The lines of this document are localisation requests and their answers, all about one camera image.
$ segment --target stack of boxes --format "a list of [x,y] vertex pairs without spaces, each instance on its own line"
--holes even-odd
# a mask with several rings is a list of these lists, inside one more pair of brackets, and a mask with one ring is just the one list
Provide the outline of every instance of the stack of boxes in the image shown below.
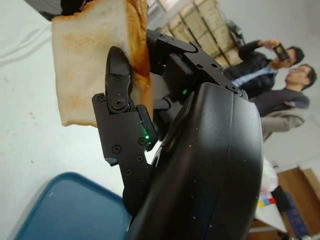
[[161,31],[187,43],[196,41],[207,54],[227,68],[240,63],[241,59],[216,5],[215,0],[194,0]]

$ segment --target man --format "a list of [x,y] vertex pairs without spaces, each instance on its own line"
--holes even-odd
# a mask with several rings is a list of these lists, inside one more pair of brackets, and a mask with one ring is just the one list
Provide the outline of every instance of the man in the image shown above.
[[300,63],[305,55],[303,51],[295,46],[287,49],[289,58],[280,61],[277,57],[269,60],[255,49],[265,47],[271,51],[281,42],[276,39],[266,41],[254,41],[239,48],[239,57],[242,63],[231,66],[224,71],[224,75],[233,80],[233,84],[242,88],[248,94],[249,99],[269,91],[275,84],[275,77],[279,69],[289,68]]
[[302,91],[312,86],[316,79],[315,70],[302,64],[290,70],[284,89],[266,91],[251,100],[261,116],[264,140],[273,132],[287,132],[305,122],[309,99]]

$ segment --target toast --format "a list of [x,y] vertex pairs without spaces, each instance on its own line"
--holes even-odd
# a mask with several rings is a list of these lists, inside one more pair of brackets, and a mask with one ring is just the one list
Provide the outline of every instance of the toast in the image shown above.
[[94,0],[52,21],[55,85],[61,123],[97,126],[92,97],[105,92],[110,47],[122,49],[133,72],[131,98],[153,111],[145,0]]

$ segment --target robotic hand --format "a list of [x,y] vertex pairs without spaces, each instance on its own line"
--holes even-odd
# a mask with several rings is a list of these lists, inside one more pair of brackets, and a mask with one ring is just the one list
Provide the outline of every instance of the robotic hand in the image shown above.
[[161,112],[172,103],[183,104],[171,114],[152,164],[145,151],[158,141],[157,132],[145,106],[130,99],[131,68],[119,48],[109,51],[105,94],[92,98],[105,160],[119,164],[123,202],[133,216],[126,237],[244,239],[262,177],[259,113],[195,43],[148,30],[147,45],[151,72],[170,92],[155,122],[161,125]]

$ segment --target blue tray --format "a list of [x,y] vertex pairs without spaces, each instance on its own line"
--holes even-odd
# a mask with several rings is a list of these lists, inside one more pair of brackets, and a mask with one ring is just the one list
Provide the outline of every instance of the blue tray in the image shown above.
[[122,198],[74,172],[56,176],[16,240],[123,240],[130,222]]

